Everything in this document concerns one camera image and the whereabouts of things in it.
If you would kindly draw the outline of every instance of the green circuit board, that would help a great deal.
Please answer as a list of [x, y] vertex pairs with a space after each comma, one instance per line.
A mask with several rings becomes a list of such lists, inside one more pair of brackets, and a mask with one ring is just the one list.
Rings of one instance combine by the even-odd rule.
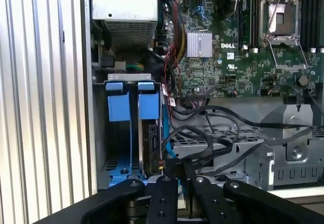
[[[252, 0], [244, 0], [245, 10], [249, 9]], [[305, 52], [307, 68], [276, 69], [275, 62], [269, 47], [258, 47], [258, 51], [249, 46], [242, 50], [238, 40], [242, 44], [250, 45], [251, 16], [249, 12], [237, 9], [229, 18], [219, 21], [215, 16], [215, 0], [203, 0], [205, 18], [193, 13], [192, 9], [182, 8], [182, 18], [186, 32], [206, 30], [213, 34], [212, 57], [188, 58], [184, 57], [180, 62], [181, 86], [178, 88], [179, 96], [204, 95], [208, 88], [215, 84], [226, 84], [238, 92], [239, 97], [264, 96], [264, 91], [271, 90], [275, 85], [296, 85], [296, 79], [304, 74], [309, 78], [307, 88], [314, 89], [317, 83], [322, 82], [323, 54]], [[239, 32], [239, 18], [243, 19], [247, 32]], [[168, 30], [167, 37], [170, 42], [173, 39], [173, 30]], [[222, 48], [221, 44], [229, 44], [230, 48]], [[273, 53], [277, 64], [293, 67], [305, 64], [300, 47], [274, 46]], [[293, 95], [290, 89], [275, 91], [273, 95]], [[218, 90], [211, 97], [228, 97], [229, 91]]]

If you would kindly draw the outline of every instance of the black metal bar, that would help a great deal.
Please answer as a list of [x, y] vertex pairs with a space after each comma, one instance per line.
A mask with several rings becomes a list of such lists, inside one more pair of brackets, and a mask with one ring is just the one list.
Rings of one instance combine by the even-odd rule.
[[196, 176], [191, 160], [184, 160], [183, 166], [190, 188], [209, 223], [239, 223], [238, 216], [230, 208], [223, 196], [222, 188], [212, 186], [208, 178]]
[[168, 176], [157, 179], [146, 224], [165, 224], [177, 222], [178, 180]]
[[224, 184], [224, 195], [258, 223], [324, 223], [323, 215], [238, 180]]
[[144, 192], [144, 183], [127, 179], [89, 198], [77, 202], [63, 210], [35, 222], [35, 224], [81, 224], [95, 211], [106, 206], [130, 200]]

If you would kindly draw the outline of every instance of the ribbed metal panel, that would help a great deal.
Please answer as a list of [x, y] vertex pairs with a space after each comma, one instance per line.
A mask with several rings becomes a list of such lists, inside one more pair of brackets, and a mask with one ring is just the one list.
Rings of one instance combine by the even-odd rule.
[[189, 31], [187, 33], [187, 57], [210, 58], [213, 55], [211, 32]]
[[0, 0], [0, 222], [89, 195], [80, 0]]

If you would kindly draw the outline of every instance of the heatsink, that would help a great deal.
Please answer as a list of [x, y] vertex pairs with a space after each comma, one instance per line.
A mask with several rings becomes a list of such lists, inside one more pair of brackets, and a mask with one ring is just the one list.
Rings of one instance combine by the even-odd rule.
[[213, 56], [213, 34], [210, 31], [187, 33], [187, 57], [210, 58]]

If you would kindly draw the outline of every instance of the screw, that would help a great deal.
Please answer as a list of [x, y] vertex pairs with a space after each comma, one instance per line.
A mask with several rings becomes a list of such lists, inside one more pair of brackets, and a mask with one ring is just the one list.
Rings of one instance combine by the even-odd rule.
[[233, 188], [238, 188], [239, 187], [239, 185], [238, 185], [238, 183], [237, 182], [231, 182], [231, 187], [233, 187]]
[[131, 187], [136, 187], [136, 186], [138, 186], [138, 182], [132, 182], [131, 183]]
[[160, 211], [158, 214], [157, 214], [157, 216], [158, 217], [165, 217], [165, 213], [163, 212], [163, 211]]
[[198, 177], [198, 178], [196, 178], [196, 181], [198, 181], [198, 182], [203, 182], [204, 179], [203, 179], [202, 177]]
[[162, 180], [163, 181], [171, 181], [171, 179], [169, 177], [164, 177]]

